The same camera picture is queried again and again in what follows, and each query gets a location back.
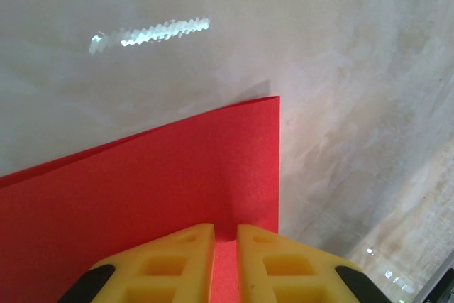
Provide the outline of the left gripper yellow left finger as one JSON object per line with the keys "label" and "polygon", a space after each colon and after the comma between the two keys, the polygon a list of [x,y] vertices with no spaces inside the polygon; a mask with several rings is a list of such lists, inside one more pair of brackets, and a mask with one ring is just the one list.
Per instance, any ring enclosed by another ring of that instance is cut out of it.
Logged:
{"label": "left gripper yellow left finger", "polygon": [[208,302],[215,258],[213,224],[197,224],[94,264],[63,302]]}

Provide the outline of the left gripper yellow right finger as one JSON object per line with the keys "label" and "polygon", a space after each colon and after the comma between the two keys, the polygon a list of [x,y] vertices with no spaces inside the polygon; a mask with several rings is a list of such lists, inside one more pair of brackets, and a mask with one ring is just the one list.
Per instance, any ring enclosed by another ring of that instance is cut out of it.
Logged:
{"label": "left gripper yellow right finger", "polygon": [[345,258],[253,225],[237,228],[241,302],[386,302],[387,296]]}

